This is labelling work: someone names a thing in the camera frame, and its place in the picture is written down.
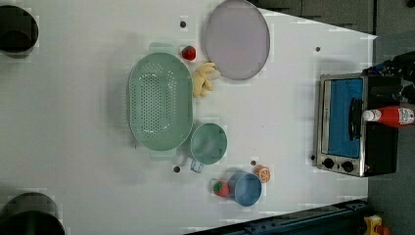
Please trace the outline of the black robot base lower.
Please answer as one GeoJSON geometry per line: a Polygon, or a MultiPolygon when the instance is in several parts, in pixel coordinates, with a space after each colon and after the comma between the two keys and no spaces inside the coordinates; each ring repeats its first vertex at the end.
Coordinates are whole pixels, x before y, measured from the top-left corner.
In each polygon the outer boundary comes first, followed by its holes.
{"type": "Polygon", "coordinates": [[[1,235],[66,235],[58,206],[42,193],[23,193],[1,210],[1,235]]]}

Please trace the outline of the black robot base upper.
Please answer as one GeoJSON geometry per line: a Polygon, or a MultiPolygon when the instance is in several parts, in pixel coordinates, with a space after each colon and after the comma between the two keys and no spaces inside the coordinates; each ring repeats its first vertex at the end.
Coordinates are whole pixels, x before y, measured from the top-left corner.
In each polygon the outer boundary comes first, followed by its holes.
{"type": "Polygon", "coordinates": [[[0,49],[7,53],[23,53],[33,48],[39,27],[28,11],[13,5],[0,7],[0,49]]]}

